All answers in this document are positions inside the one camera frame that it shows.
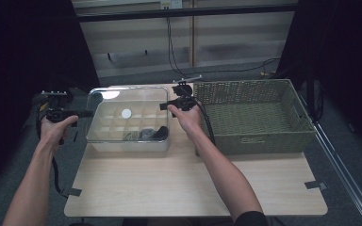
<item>light wood tabletop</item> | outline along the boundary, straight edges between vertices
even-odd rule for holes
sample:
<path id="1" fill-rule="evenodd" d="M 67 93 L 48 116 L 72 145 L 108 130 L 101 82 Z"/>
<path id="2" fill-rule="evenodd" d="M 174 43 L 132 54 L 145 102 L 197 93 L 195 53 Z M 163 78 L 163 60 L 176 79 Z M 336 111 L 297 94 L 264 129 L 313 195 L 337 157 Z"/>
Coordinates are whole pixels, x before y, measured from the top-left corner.
<path id="1" fill-rule="evenodd" d="M 202 159 L 177 119 L 167 152 L 98 152 L 87 144 L 64 213 L 68 217 L 229 216 Z M 327 205 L 303 153 L 228 158 L 242 171 L 268 216 L 319 216 Z"/>

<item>human arm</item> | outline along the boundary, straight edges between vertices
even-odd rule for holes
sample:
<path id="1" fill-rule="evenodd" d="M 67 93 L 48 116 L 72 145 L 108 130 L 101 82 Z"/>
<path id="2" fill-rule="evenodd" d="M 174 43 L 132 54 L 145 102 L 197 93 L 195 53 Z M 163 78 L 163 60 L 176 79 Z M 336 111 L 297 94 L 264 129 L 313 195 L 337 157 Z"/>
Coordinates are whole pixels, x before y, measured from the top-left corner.
<path id="1" fill-rule="evenodd" d="M 199 107 L 196 105 L 190 111 L 181 111 L 169 105 L 168 109 L 178 118 L 188 138 L 195 144 L 231 218 L 236 221 L 241 214 L 249 211 L 262 213 L 263 210 L 248 180 L 203 132 Z"/>
<path id="2" fill-rule="evenodd" d="M 77 120 L 77 116 L 58 123 L 42 120 L 41 140 L 10 203 L 3 225 L 46 224 L 52 158 L 58 149 L 58 142 L 65 136 L 66 127 Z"/>

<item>person's right hand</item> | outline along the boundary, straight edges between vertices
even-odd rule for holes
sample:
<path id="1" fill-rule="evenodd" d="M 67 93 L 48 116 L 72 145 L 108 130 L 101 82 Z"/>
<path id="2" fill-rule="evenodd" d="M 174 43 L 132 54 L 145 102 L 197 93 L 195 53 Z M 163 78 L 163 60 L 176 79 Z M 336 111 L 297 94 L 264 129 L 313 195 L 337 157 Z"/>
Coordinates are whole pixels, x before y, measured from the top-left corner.
<path id="1" fill-rule="evenodd" d="M 174 105 L 168 105 L 167 109 L 169 109 L 178 118 L 181 127 L 185 132 L 187 132 L 189 138 L 195 133 L 202 132 L 201 110 L 198 105 L 195 105 L 189 111 L 182 111 Z"/>

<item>wicker basket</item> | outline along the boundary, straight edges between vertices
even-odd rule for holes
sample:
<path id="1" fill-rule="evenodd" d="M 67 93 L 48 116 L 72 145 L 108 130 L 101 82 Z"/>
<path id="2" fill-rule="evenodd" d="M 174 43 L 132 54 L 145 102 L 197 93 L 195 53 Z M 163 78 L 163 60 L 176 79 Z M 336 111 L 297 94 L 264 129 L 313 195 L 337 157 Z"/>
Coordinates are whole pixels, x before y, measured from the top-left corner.
<path id="1" fill-rule="evenodd" d="M 297 153 L 315 130 L 287 79 L 194 84 L 224 154 Z M 208 135 L 205 120 L 202 128 Z"/>

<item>electrical outlet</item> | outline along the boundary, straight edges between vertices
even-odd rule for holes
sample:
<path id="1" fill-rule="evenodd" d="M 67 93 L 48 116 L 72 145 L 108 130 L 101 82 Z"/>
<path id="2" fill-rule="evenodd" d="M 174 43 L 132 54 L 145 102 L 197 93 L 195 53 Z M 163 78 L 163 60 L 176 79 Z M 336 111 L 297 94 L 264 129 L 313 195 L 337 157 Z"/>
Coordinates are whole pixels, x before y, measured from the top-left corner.
<path id="1" fill-rule="evenodd" d="M 172 0 L 172 6 L 170 8 L 182 8 L 182 0 Z"/>
<path id="2" fill-rule="evenodd" d="M 170 8 L 172 8 L 172 2 L 170 0 L 161 0 L 160 8 L 161 9 L 170 9 Z"/>

